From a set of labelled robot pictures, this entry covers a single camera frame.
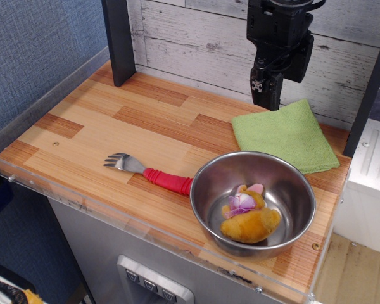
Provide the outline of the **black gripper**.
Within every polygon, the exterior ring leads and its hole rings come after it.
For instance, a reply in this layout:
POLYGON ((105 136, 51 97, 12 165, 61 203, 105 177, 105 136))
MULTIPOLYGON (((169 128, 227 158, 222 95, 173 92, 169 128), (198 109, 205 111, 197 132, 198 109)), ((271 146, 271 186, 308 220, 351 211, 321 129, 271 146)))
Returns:
POLYGON ((314 46, 312 1, 248 1, 246 37, 256 47, 250 73, 253 103, 280 106, 283 79, 301 83, 314 46))

